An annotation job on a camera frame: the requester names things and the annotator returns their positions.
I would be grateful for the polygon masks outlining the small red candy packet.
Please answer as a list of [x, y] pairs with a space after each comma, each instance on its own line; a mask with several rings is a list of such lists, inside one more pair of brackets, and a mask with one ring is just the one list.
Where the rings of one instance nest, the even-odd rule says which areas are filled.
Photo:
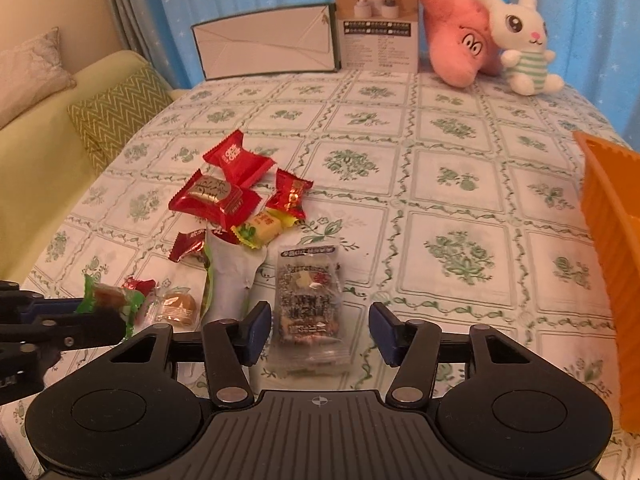
[[155, 289], [156, 281], [154, 280], [139, 280], [133, 276], [128, 276], [122, 283], [122, 287], [126, 289], [136, 290], [141, 292], [143, 296], [147, 297]]

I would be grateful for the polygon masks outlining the red gold label snack packet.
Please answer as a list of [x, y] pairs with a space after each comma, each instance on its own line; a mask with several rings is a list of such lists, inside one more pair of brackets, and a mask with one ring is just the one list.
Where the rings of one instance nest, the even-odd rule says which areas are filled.
[[168, 209], [192, 214], [229, 231], [250, 218], [261, 200], [251, 188], [196, 170], [169, 201]]

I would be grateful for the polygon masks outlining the white bunny plush toy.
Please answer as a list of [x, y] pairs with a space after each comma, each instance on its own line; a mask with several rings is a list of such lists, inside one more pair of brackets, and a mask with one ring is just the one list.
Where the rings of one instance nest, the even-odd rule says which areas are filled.
[[511, 90], [520, 96], [560, 92], [564, 80], [548, 70], [555, 53], [547, 48], [546, 22], [537, 11], [537, 0], [480, 2], [488, 11], [491, 38], [501, 50], [500, 62]]

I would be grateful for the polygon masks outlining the beige patterned cushion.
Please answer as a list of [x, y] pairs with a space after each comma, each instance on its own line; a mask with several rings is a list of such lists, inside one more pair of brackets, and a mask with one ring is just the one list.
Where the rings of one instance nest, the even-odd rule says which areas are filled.
[[1, 128], [53, 93], [76, 86], [63, 67], [60, 45], [60, 30], [53, 27], [1, 52]]

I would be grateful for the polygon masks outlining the white flat envelope box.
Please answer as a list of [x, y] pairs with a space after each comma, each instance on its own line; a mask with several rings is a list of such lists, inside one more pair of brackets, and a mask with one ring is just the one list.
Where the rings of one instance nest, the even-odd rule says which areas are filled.
[[285, 6], [192, 26], [204, 78], [332, 73], [341, 66], [332, 3]]

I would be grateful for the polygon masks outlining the pink plush toy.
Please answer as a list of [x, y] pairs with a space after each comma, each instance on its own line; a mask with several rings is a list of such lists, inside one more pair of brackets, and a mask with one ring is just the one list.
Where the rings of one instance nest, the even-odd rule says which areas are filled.
[[469, 87], [478, 73], [498, 76], [499, 49], [480, 0], [419, 0], [428, 58], [437, 76], [454, 88]]

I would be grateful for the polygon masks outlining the dark red snack packet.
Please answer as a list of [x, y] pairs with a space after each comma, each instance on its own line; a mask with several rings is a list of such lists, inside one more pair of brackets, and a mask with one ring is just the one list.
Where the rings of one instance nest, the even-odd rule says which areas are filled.
[[235, 235], [228, 231], [199, 229], [187, 233], [180, 232], [171, 247], [168, 259], [172, 262], [196, 261], [204, 263], [206, 234], [210, 234], [211, 236], [218, 238], [218, 240], [223, 240], [226, 243], [233, 245], [239, 244]]

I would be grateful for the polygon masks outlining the clear wrapped brown pastry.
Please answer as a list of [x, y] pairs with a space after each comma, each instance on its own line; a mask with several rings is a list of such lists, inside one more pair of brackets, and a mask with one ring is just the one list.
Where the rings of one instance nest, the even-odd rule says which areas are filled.
[[142, 328], [167, 323], [177, 330], [192, 330], [198, 322], [198, 305], [189, 287], [164, 288], [145, 300], [136, 321]]

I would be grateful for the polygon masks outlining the green zigzag cushion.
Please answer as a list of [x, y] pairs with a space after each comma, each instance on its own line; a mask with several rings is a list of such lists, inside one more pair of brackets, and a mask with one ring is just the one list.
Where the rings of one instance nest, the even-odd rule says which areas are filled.
[[160, 75], [145, 65], [119, 84], [67, 107], [93, 172], [102, 174], [130, 139], [172, 102]]

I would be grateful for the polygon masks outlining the clear mixed nuts packet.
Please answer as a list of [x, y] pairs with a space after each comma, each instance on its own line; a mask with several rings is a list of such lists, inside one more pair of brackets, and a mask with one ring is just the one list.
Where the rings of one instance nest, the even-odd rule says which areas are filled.
[[340, 248], [283, 247], [276, 267], [268, 363], [278, 374], [334, 373], [349, 362]]

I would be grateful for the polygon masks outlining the yellow green candy packet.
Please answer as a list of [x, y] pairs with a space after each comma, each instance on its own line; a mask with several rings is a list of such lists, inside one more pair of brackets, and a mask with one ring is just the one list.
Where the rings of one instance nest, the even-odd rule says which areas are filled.
[[265, 208], [238, 226], [232, 226], [231, 231], [241, 244], [250, 249], [260, 249], [295, 226], [297, 221], [292, 214]]

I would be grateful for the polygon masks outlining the red gold candy packet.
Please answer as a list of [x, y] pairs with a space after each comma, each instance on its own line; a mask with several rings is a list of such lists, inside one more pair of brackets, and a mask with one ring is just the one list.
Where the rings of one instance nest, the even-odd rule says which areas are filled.
[[276, 187], [274, 193], [267, 200], [268, 209], [288, 214], [296, 220], [305, 220], [303, 198], [314, 186], [314, 182], [297, 177], [283, 169], [276, 172]]

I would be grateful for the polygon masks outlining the floral green white tablecloth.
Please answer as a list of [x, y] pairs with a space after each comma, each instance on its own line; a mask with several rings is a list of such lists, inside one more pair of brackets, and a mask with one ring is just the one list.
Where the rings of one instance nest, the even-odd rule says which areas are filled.
[[616, 133], [576, 90], [520, 98], [495, 78], [451, 90], [431, 73], [280, 75], [204, 82], [145, 124], [73, 206], [23, 283], [76, 296], [84, 275], [128, 276], [201, 295], [204, 270], [168, 259], [201, 221], [168, 209], [203, 155], [235, 130], [277, 167], [314, 182], [285, 245], [340, 246], [349, 368], [334, 376], [253, 370], [262, 388], [385, 390], [367, 310], [446, 332], [502, 330], [618, 405], [614, 326], [580, 211], [572, 134]]

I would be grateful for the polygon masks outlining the brown white product box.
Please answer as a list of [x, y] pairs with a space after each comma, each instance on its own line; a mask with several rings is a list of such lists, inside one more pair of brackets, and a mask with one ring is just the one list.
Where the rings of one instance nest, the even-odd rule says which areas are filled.
[[335, 0], [341, 66], [415, 74], [419, 0]]

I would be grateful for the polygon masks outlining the green candy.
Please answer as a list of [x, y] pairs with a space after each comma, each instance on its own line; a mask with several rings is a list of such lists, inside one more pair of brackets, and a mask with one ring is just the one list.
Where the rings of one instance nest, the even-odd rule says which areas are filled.
[[137, 289], [103, 284], [90, 274], [85, 274], [84, 278], [84, 298], [75, 312], [113, 311], [125, 322], [124, 339], [129, 339], [134, 334], [134, 321], [145, 296]]

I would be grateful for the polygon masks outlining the green edged silver snack packet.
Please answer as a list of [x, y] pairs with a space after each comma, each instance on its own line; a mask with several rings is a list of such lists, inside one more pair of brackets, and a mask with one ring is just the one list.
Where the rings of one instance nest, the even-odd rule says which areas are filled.
[[225, 318], [240, 320], [248, 310], [250, 290], [258, 268], [267, 258], [267, 248], [231, 244], [207, 230], [204, 256], [206, 280], [201, 326]]

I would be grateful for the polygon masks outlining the red pillow snack packet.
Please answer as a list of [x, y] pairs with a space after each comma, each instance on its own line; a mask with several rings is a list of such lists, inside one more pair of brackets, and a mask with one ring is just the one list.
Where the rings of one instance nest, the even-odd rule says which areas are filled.
[[203, 155], [209, 164], [222, 170], [231, 184], [251, 188], [274, 165], [268, 156], [247, 151], [243, 146], [244, 133], [235, 130]]

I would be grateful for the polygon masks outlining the orange plastic basket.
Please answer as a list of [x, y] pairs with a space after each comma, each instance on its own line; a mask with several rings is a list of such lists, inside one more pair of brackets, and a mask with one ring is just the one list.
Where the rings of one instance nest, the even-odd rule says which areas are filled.
[[639, 431], [639, 154], [575, 131], [585, 157], [582, 214], [616, 330], [620, 426]]

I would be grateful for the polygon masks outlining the yellow green sofa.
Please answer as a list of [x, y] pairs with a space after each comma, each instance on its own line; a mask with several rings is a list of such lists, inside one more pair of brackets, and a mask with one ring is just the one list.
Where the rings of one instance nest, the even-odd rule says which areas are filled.
[[149, 63], [120, 50], [74, 75], [1, 130], [1, 277], [22, 282], [58, 227], [96, 180], [67, 107], [125, 81]]

